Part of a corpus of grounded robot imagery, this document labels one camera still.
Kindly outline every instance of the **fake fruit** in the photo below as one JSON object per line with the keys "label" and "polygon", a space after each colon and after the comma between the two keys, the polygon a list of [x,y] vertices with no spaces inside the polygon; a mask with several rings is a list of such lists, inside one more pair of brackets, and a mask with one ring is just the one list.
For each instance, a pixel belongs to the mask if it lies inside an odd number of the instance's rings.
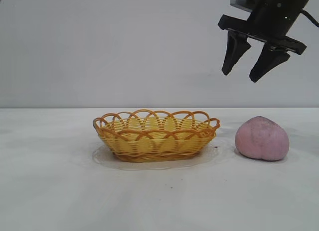
{"label": "fake fruit", "polygon": [[285,130],[262,116],[242,124],[236,133],[235,144],[241,154],[253,159],[281,160],[289,151]]}

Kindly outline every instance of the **basket rim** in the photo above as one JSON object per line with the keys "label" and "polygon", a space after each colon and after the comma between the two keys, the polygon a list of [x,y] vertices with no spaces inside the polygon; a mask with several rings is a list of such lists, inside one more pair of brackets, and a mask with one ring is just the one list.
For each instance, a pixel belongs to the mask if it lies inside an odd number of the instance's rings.
{"label": "basket rim", "polygon": [[[147,116],[144,117],[138,117],[138,113],[141,112],[147,112],[149,113]],[[121,118],[120,114],[129,114],[130,116],[128,118]],[[167,116],[158,116],[157,114],[166,114]],[[174,115],[179,115],[179,114],[186,114],[186,116],[184,118],[176,118],[174,117]],[[207,117],[207,120],[205,121],[201,121],[201,120],[197,120],[195,119],[195,115],[196,114],[202,114],[205,115]],[[148,129],[148,130],[133,130],[133,129],[121,129],[119,131],[114,131],[114,129],[109,129],[107,127],[105,127],[108,124],[115,124],[116,122],[127,122],[129,121],[131,118],[141,118],[146,120],[146,118],[149,118],[151,116],[154,116],[155,118],[161,118],[162,120],[165,120],[165,118],[171,117],[175,120],[180,120],[181,122],[179,124],[182,123],[183,120],[191,120],[193,122],[200,122],[200,124],[196,125],[197,127],[199,127],[201,124],[206,123],[208,125],[208,128],[204,128],[204,129],[200,129],[200,130],[196,130],[196,129],[179,129],[179,130],[175,130],[175,131],[168,131],[165,129]],[[107,122],[105,120],[105,118],[112,116],[112,121],[111,122]],[[215,121],[216,122],[216,126],[211,126],[210,122],[211,121]],[[201,133],[203,132],[207,132],[208,135],[210,136],[216,136],[216,130],[218,128],[220,128],[220,120],[217,118],[210,118],[209,115],[206,112],[203,111],[195,111],[195,112],[190,112],[190,111],[178,111],[178,112],[174,112],[174,113],[169,113],[166,111],[151,111],[148,109],[140,109],[140,110],[136,110],[135,112],[131,113],[131,112],[120,112],[120,113],[107,113],[104,114],[101,117],[95,118],[93,120],[93,127],[94,129],[97,131],[98,135],[101,137],[106,137],[107,135],[106,133],[109,133],[111,135],[113,135],[114,137],[123,139],[124,141],[129,141],[126,137],[122,136],[122,134],[125,133],[136,133],[138,134],[137,138],[135,141],[140,140],[142,137],[148,137],[149,139],[154,139],[152,136],[150,136],[150,133],[154,133],[154,132],[162,132],[162,133],[166,133],[166,136],[164,137],[164,139],[169,138],[170,136],[172,136],[175,140],[179,140],[178,137],[176,136],[176,134],[178,133],[190,133],[190,135],[186,138],[186,139],[190,139],[193,136],[197,135],[198,137],[202,138]]]}

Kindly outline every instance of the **yellow basket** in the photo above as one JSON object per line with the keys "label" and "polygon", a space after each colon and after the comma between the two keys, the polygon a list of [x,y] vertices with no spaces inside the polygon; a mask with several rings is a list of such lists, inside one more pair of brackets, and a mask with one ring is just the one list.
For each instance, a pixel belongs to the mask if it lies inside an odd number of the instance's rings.
{"label": "yellow basket", "polygon": [[[147,114],[139,117],[138,113]],[[196,114],[207,117],[195,119]],[[105,114],[93,121],[100,139],[116,157],[128,162],[191,159],[215,136],[220,122],[205,112],[138,110]]]}

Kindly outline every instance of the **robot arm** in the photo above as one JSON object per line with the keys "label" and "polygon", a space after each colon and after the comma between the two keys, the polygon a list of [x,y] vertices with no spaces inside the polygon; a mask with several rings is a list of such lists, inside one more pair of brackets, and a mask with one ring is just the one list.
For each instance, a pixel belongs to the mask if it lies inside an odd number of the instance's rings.
{"label": "robot arm", "polygon": [[250,12],[247,20],[223,15],[218,26],[228,30],[228,44],[222,71],[228,75],[253,38],[264,42],[261,55],[249,77],[257,82],[276,66],[286,62],[288,51],[302,55],[306,46],[286,36],[309,0],[231,0],[231,5]]}

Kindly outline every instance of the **white backdrop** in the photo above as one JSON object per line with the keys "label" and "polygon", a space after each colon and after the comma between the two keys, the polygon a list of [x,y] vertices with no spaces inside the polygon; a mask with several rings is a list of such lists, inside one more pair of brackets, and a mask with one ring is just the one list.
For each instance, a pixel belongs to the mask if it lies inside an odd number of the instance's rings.
{"label": "white backdrop", "polygon": [[[306,9],[319,19],[319,0]],[[303,15],[289,36],[308,45],[254,84],[262,44],[224,76],[229,0],[3,0],[0,107],[318,107],[319,30]]]}

